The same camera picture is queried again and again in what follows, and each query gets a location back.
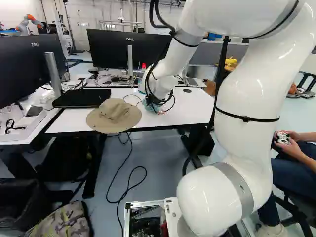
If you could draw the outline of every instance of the chair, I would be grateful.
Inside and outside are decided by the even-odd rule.
[[[274,195],[277,204],[292,214],[292,217],[287,218],[282,224],[287,227],[295,223],[299,223],[305,237],[313,237],[311,226],[316,227],[316,203],[302,195],[298,195],[284,188],[278,187],[284,191],[284,200]]]

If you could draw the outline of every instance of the floor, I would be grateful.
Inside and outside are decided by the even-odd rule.
[[[296,81],[299,81],[302,75],[298,74]],[[315,131],[316,99],[286,99],[281,111],[281,119],[278,129],[296,130],[296,131]],[[215,135],[212,135],[216,145],[210,157],[201,157],[202,162],[207,165],[220,161],[225,156],[225,150],[217,143]],[[131,190],[124,201],[149,201],[160,200],[176,196],[177,183],[181,178],[181,168],[185,158],[188,156],[178,133],[175,130],[137,132],[131,134],[133,142],[133,152],[126,165],[119,172],[109,193],[110,200],[120,198],[127,186],[128,176],[134,167],[139,165],[146,167],[147,177],[145,181],[135,189]],[[116,205],[109,204],[106,201],[106,191],[110,181],[126,158],[130,151],[130,144],[122,145],[117,137],[108,138],[105,144],[103,158],[98,175],[95,189],[95,197],[85,200],[89,208],[89,215],[95,230],[95,236],[120,236],[120,227],[116,219]],[[43,161],[47,149],[36,152],[35,154],[25,154],[26,159],[36,165]],[[143,171],[136,171],[131,183],[136,183],[144,176]],[[6,167],[0,163],[0,177],[12,177]],[[49,184],[55,189],[74,189],[76,184],[65,183]],[[282,192],[275,190],[277,195],[282,196]],[[77,193],[74,200],[81,200],[82,189]],[[119,215],[123,221],[123,204],[120,205]],[[285,218],[288,213],[279,210],[280,217]],[[248,219],[250,225],[254,228],[258,223],[258,217],[253,214]],[[300,227],[293,225],[288,228],[291,237],[302,237]]]

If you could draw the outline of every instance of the computer monitor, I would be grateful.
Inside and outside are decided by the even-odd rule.
[[[147,33],[87,29],[93,65],[99,68],[127,68],[127,46],[133,46],[133,68],[153,64],[172,37]]]
[[[59,75],[66,72],[57,34],[0,37],[0,109],[50,82],[45,52],[53,52]]]

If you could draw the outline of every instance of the dell logo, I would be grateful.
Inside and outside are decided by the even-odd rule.
[[[39,43],[31,43],[32,47],[39,47],[39,45],[40,45]]]

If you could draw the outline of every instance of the hand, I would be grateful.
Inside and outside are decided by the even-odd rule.
[[[292,156],[292,157],[294,157],[294,158],[296,158],[298,160],[301,160],[301,158],[305,154],[301,151],[301,148],[297,145],[297,143],[292,138],[290,138],[289,141],[290,141],[289,145],[281,144],[281,143],[278,143],[278,142],[275,142],[275,145],[277,147],[282,148],[282,150],[285,153],[289,154],[290,156]]]
[[[274,138],[275,138],[275,139],[277,139],[277,133],[278,133],[278,132],[284,132],[284,133],[290,135],[290,137],[291,137],[294,141],[296,141],[296,142],[298,142],[298,141],[301,140],[301,135],[300,135],[299,133],[294,132],[294,131],[284,131],[284,130],[276,131],[275,134],[274,134]]]

